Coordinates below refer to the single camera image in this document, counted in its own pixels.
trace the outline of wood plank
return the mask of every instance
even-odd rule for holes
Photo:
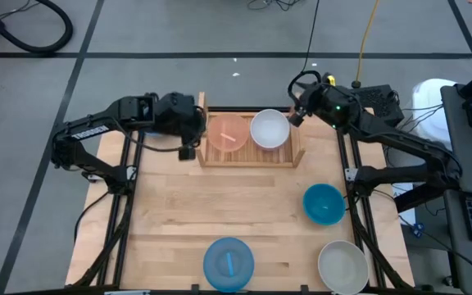
[[[337,225],[316,225],[307,219],[302,198],[317,183],[345,193],[337,138],[316,118],[304,122],[300,135],[306,155],[296,169],[200,167],[198,161],[178,161],[175,153],[143,151],[121,287],[190,289],[200,284],[212,289],[203,276],[203,256],[218,238],[233,236],[252,249],[256,260],[247,290],[299,291],[300,284],[328,290],[318,275],[317,257],[329,242],[353,241],[351,219],[347,214]],[[98,156],[119,161],[121,143],[120,134],[103,135]],[[179,138],[148,138],[147,143],[173,147]],[[361,143],[361,155],[366,165],[384,165],[379,144]],[[91,184],[87,203],[103,190],[103,184]],[[370,201],[380,249],[413,284],[395,206],[375,194]],[[100,251],[109,210],[110,201],[85,216],[67,283],[78,279]]]

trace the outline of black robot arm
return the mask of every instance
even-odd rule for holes
[[[304,75],[314,75],[316,82],[301,84],[297,80]],[[304,89],[300,98],[293,95],[293,85]],[[397,198],[397,210],[405,211],[432,198],[440,196],[446,189],[458,188],[461,167],[455,156],[441,143],[402,132],[387,125],[361,106],[357,95],[347,88],[334,85],[334,78],[325,74],[322,78],[314,71],[302,72],[288,88],[289,97],[295,101],[295,112],[289,121],[299,126],[304,116],[316,115],[325,123],[344,134],[365,143],[382,143],[424,159],[419,166],[375,169],[362,166],[347,171],[353,181],[353,190],[369,196],[379,184],[401,182],[425,182],[416,189]]]
[[[127,193],[132,183],[128,169],[99,160],[81,143],[113,130],[127,136],[132,131],[179,135],[181,147],[143,146],[156,152],[178,152],[181,161],[193,160],[194,148],[205,131],[205,118],[201,108],[194,106],[194,97],[181,93],[169,93],[161,99],[155,93],[121,98],[105,111],[64,123],[52,137],[51,162],[65,170],[77,166],[87,179],[92,175],[104,179],[111,193]]]

